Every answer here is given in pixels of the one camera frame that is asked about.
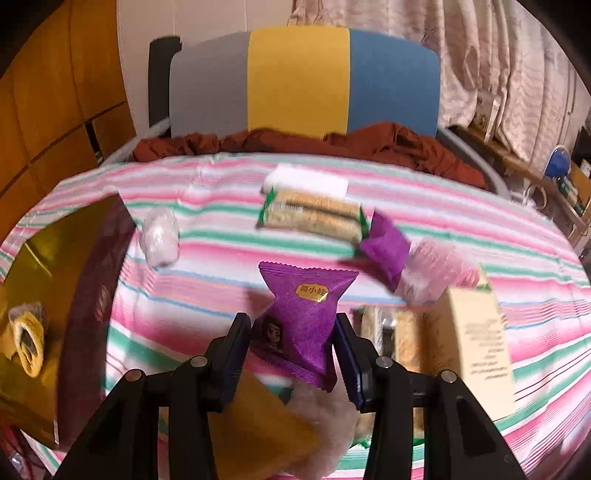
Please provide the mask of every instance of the pink plastic bag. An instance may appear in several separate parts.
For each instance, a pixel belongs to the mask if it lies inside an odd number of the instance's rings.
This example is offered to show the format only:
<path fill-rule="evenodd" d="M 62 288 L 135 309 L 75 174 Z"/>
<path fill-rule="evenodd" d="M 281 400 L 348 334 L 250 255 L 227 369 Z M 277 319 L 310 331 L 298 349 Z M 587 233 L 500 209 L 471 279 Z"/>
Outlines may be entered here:
<path fill-rule="evenodd" d="M 424 239 L 411 248 L 400 285 L 404 300 L 419 305 L 437 300 L 448 287 L 476 287 L 478 279 L 478 268 L 453 245 Z"/>

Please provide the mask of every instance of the gift box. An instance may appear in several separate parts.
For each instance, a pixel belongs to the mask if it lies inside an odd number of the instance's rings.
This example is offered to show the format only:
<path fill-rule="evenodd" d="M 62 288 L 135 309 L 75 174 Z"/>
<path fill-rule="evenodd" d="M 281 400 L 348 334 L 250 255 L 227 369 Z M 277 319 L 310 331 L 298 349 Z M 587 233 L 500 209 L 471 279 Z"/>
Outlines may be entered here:
<path fill-rule="evenodd" d="M 37 378 L 0 355 L 0 417 L 52 449 L 68 449 L 103 400 L 106 343 L 135 223 L 118 194 L 27 240 L 4 282 L 8 308 L 40 301 L 48 320 Z M 7 314 L 0 331 L 8 326 Z"/>

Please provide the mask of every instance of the cardboard box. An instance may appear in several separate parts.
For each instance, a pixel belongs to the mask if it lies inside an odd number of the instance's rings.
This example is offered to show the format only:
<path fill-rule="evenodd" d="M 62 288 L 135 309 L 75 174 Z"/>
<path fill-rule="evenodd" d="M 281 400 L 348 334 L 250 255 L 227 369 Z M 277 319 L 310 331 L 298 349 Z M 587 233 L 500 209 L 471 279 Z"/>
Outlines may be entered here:
<path fill-rule="evenodd" d="M 427 368 L 456 372 L 492 420 L 515 411 L 504 324 L 487 290 L 447 288 L 426 314 Z"/>

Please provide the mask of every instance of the yellow cloth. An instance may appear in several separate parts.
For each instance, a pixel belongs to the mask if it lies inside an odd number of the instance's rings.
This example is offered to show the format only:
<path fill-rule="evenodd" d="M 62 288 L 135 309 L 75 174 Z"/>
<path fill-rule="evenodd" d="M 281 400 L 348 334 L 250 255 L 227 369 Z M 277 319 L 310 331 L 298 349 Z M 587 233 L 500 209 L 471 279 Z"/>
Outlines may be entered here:
<path fill-rule="evenodd" d="M 248 44 L 248 129 L 347 133 L 349 77 L 347 28 L 257 28 Z"/>

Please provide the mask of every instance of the wooden wall panel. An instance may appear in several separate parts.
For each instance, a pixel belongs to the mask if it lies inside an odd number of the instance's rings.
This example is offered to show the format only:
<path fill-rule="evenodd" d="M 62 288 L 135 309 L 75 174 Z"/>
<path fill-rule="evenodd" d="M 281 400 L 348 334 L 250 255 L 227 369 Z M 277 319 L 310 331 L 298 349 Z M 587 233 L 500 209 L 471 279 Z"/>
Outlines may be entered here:
<path fill-rule="evenodd" d="M 13 61 L 14 98 L 30 158 L 82 122 L 70 55 L 70 0 L 31 35 Z"/>
<path fill-rule="evenodd" d="M 27 166 L 27 152 L 12 96 L 12 69 L 0 78 L 0 192 Z"/>
<path fill-rule="evenodd" d="M 86 129 L 80 127 L 52 146 L 31 165 L 43 193 L 53 190 L 60 180 L 96 168 L 96 157 Z"/>
<path fill-rule="evenodd" d="M 0 244 L 21 217 L 33 208 L 43 195 L 27 170 L 0 197 Z"/>
<path fill-rule="evenodd" d="M 134 122 L 127 103 L 119 105 L 92 121 L 100 151 L 107 158 L 135 137 Z"/>
<path fill-rule="evenodd" d="M 116 0 L 72 0 L 72 65 L 85 120 L 126 100 L 116 13 Z"/>

